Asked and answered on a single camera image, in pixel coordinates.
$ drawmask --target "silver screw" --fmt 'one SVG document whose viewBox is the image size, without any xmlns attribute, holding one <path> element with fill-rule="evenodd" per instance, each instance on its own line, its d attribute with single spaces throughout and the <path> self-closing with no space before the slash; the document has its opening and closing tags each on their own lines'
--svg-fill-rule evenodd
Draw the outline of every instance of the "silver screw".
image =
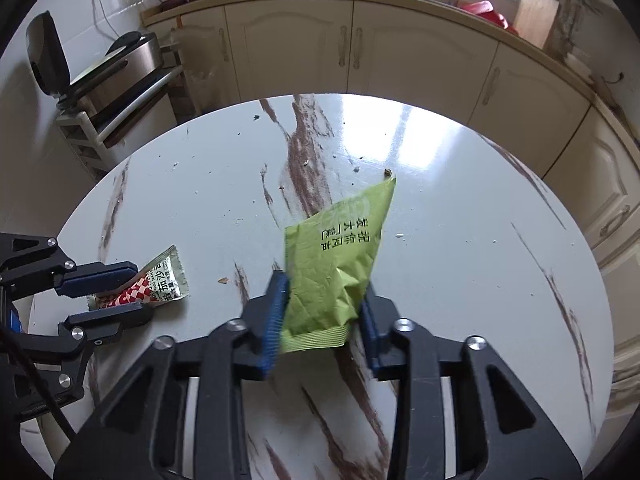
<svg viewBox="0 0 640 480">
<path fill-rule="evenodd" d="M 84 337 L 84 330 L 79 326 L 75 326 L 71 329 L 71 337 L 76 340 L 80 340 Z"/>
<path fill-rule="evenodd" d="M 405 317 L 401 317 L 394 321 L 394 328 L 398 330 L 398 332 L 411 332 L 411 330 L 414 329 L 414 322 Z"/>
<path fill-rule="evenodd" d="M 60 374 L 58 377 L 58 382 L 63 388 L 68 388 L 69 386 L 71 386 L 71 377 L 69 377 L 67 374 Z"/>
<path fill-rule="evenodd" d="M 473 335 L 466 340 L 466 345 L 472 350 L 483 350 L 486 348 L 486 339 L 481 335 Z"/>
<path fill-rule="evenodd" d="M 167 350 L 174 345 L 174 338 L 170 335 L 161 335 L 154 339 L 154 348 L 157 350 Z"/>
<path fill-rule="evenodd" d="M 225 327 L 229 332 L 242 332 L 242 330 L 246 330 L 246 323 L 240 318 L 230 319 L 226 322 Z"/>
</svg>

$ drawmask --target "marble tabletop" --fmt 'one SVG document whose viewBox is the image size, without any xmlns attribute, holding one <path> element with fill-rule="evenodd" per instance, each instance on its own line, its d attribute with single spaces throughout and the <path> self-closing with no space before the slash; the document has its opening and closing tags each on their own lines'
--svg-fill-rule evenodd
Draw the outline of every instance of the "marble tabletop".
<svg viewBox="0 0 640 480">
<path fill-rule="evenodd" d="M 237 317 L 272 269 L 284 268 L 284 228 L 381 182 L 385 168 L 398 183 L 372 273 L 376 293 L 434 335 L 485 336 L 583 465 L 604 420 L 613 342 L 602 279 L 574 220 L 537 176 L 465 126 L 353 95 L 282 96 L 189 121 L 82 201 L 58 237 L 78 264 L 142 267 L 175 244 L 191 295 L 98 349 L 88 394 L 65 408 L 74 427 L 153 338 L 200 337 Z M 85 309 L 84 299 L 39 294 L 29 331 L 54 335 Z M 254 479 L 385 477 L 396 394 L 372 379 L 357 338 L 286 354 L 270 380 L 244 383 L 242 394 Z M 449 438 L 447 403 L 445 412 Z M 42 426 L 59 454 L 65 439 Z"/>
</svg>

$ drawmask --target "green packet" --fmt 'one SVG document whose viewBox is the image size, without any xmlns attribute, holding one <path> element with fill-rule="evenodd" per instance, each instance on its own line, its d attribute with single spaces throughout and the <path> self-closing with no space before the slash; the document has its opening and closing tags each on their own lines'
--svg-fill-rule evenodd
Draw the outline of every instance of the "green packet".
<svg viewBox="0 0 640 480">
<path fill-rule="evenodd" d="M 281 352 L 344 344 L 358 317 L 396 180 L 388 179 L 285 229 L 290 298 Z"/>
</svg>

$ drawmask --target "black cable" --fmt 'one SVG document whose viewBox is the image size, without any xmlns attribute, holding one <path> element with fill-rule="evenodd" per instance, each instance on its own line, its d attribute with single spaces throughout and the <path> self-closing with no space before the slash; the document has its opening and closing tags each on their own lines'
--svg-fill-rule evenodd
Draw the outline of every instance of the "black cable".
<svg viewBox="0 0 640 480">
<path fill-rule="evenodd" d="M 72 440 L 76 436 L 76 432 L 71 427 L 71 424 L 66 420 L 66 416 L 62 413 L 60 406 L 51 395 L 49 387 L 44 379 L 41 377 L 38 369 L 33 364 L 31 358 L 27 355 L 27 352 L 20 346 L 20 344 L 14 339 L 12 332 L 3 324 L 0 323 L 0 343 L 4 345 L 9 355 L 20 365 L 24 373 L 33 384 L 36 392 L 42 397 L 47 408 L 53 415 L 54 420 L 60 426 L 60 429 L 65 433 L 69 440 Z"/>
</svg>

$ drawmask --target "beige cabinet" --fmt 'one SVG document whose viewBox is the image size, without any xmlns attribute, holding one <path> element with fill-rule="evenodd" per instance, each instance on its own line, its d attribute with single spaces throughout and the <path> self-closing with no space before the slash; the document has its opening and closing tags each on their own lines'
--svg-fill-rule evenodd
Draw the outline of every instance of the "beige cabinet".
<svg viewBox="0 0 640 480">
<path fill-rule="evenodd" d="M 640 205 L 640 173 L 594 107 L 545 182 L 574 217 L 596 260 L 615 249 L 610 238 Z"/>
<path fill-rule="evenodd" d="M 346 92 L 349 0 L 263 0 L 225 7 L 242 101 Z"/>
<path fill-rule="evenodd" d="M 160 44 L 179 44 L 191 95 L 203 112 L 240 102 L 224 7 L 190 12 L 149 29 Z"/>
<path fill-rule="evenodd" d="M 500 44 L 468 126 L 543 176 L 589 103 L 542 65 Z"/>
<path fill-rule="evenodd" d="M 432 110 L 466 124 L 498 42 L 457 23 L 355 2 L 349 93 Z"/>
</svg>

